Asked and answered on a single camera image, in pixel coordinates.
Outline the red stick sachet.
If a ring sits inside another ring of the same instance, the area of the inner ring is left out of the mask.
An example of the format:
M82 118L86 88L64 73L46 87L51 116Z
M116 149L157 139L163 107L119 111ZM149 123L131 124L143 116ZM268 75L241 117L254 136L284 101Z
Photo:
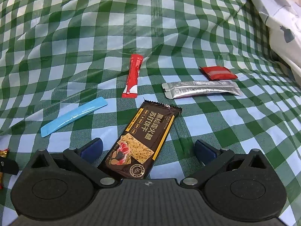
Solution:
M143 56L132 54L130 60L130 69L128 73L125 89L122 98L136 98L138 96L138 77L143 61Z

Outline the blue stick sachet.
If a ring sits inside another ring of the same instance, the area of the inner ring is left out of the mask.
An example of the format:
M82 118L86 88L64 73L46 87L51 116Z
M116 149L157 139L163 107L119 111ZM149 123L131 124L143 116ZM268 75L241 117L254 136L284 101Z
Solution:
M52 120L40 129L41 137L44 138L64 126L76 121L83 116L90 114L102 107L107 106L107 101L103 97L98 97L93 101L87 102L61 116Z

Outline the dark brown cracker packet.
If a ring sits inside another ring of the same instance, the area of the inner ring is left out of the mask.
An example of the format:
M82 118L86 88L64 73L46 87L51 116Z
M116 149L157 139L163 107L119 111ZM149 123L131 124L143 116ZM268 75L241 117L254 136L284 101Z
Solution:
M145 100L98 168L116 180L146 178L181 112Z

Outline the small red square packet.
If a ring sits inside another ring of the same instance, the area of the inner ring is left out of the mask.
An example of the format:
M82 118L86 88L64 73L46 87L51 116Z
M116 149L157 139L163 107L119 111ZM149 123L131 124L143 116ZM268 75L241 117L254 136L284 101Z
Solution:
M238 77L223 66L200 67L199 70L211 81L235 80Z

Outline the green checkered sofa cover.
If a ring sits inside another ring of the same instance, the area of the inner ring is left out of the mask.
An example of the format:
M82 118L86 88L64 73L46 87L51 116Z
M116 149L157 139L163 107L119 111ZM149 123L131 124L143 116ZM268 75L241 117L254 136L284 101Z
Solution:
M132 54L138 96L122 98ZM168 99L162 83L234 73L242 94ZM42 138L40 129L98 97L107 106ZM23 169L38 149L59 153L98 137L107 152L144 100L178 105L149 177L181 180L201 167L198 139L236 153L260 149L300 225L300 87L278 64L251 0L1 0L1 149Z

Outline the white patterned cloth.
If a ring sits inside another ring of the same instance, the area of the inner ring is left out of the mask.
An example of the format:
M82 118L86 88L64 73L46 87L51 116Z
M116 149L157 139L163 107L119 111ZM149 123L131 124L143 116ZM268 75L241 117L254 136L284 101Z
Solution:
M291 68L300 84L300 6L290 0L252 0L269 27L271 49Z

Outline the silver stick sachet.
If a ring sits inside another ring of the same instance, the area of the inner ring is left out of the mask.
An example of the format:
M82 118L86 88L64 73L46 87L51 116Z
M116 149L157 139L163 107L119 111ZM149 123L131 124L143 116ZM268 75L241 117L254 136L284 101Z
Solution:
M233 81L185 81L162 83L168 99L185 98L208 94L229 93L240 96L242 91Z

